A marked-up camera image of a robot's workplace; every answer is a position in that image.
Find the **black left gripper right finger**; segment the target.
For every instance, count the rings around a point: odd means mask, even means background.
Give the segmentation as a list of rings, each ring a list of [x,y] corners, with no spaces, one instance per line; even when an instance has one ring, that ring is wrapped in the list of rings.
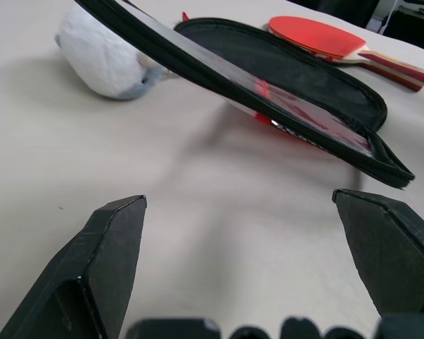
[[[332,201],[379,314],[424,314],[424,219],[402,201],[337,189]]]

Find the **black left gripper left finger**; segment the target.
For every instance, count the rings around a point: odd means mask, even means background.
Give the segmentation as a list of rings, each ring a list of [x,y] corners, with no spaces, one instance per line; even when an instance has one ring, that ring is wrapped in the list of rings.
[[[0,339],[118,339],[134,286],[147,202],[97,209],[46,265]]]

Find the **black zippered paddle case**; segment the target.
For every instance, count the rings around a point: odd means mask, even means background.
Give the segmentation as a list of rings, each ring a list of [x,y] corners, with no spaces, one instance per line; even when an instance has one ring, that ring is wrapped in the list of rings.
[[[378,136],[383,98],[345,72],[261,29],[223,18],[169,28],[129,0],[75,0],[178,76],[401,189],[413,173]]]

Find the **red table tennis paddle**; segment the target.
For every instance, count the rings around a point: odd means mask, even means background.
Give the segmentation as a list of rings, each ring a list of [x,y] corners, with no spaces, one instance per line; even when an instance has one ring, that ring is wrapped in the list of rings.
[[[359,65],[414,92],[424,87],[424,69],[374,52],[364,39],[346,30],[297,16],[273,17],[267,29],[329,63]]]

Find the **white fuzzy rounded object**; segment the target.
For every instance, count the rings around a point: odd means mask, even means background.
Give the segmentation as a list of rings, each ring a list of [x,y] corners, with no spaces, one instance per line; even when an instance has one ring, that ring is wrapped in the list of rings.
[[[109,99],[135,100],[172,75],[78,4],[66,13],[54,39],[88,88]]]

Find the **black background box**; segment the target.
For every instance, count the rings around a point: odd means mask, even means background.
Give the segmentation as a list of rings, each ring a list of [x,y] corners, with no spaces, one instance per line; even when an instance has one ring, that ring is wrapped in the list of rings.
[[[402,0],[390,15],[383,36],[424,49],[424,0]]]

